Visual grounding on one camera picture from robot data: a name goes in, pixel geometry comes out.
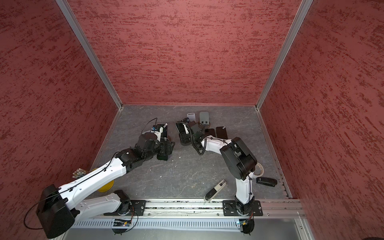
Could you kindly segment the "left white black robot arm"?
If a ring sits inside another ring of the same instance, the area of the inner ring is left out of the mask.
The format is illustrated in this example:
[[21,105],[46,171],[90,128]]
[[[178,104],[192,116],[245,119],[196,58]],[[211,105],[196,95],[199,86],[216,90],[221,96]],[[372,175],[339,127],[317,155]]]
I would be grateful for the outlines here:
[[119,151],[103,166],[71,183],[46,187],[38,203],[36,215],[46,237],[54,239],[64,234],[75,223],[102,214],[133,215],[130,197],[122,190],[99,198],[89,195],[106,184],[124,176],[145,161],[157,157],[167,160],[175,143],[154,133],[140,135],[134,148]]

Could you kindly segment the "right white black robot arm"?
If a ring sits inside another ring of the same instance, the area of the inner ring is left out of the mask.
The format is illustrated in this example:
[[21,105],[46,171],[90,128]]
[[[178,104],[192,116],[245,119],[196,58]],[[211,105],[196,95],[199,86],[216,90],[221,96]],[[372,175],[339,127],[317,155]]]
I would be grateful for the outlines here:
[[255,197],[252,190],[254,171],[258,164],[256,157],[241,138],[220,139],[206,135],[194,121],[176,122],[180,142],[183,146],[192,145],[200,155],[206,152],[219,154],[232,176],[236,179],[235,203],[237,212],[248,215]]

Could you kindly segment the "grey round stand front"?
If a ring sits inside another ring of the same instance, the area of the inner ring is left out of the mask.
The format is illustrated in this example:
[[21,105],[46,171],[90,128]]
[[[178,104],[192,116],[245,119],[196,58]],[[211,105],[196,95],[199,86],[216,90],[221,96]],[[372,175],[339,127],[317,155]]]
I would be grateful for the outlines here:
[[196,114],[195,113],[188,113],[187,118],[190,122],[196,122]]

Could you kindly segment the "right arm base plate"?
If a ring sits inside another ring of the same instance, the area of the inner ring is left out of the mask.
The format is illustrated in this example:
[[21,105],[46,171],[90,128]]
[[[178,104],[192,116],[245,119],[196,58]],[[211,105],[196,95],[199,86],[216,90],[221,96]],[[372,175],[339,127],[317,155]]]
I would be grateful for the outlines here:
[[223,212],[224,216],[240,216],[240,217],[249,217],[253,215],[254,217],[262,217],[263,210],[260,201],[250,201],[249,203],[243,205],[238,201],[223,201]]

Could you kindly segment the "phone with white sticker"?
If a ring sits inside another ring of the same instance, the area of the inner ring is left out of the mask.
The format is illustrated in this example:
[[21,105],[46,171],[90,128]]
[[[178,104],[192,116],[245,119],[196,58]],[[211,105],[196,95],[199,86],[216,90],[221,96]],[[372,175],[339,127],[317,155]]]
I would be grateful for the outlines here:
[[216,127],[216,136],[219,139],[228,139],[227,129],[225,126]]

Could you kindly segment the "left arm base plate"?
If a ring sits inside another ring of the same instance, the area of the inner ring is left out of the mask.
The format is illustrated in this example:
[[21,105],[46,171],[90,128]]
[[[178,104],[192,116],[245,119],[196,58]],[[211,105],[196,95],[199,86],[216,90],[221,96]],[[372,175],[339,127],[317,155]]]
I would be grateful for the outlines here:
[[122,203],[115,212],[105,213],[104,216],[128,217],[138,215],[141,217],[144,215],[146,203],[146,200],[131,200],[129,204]]

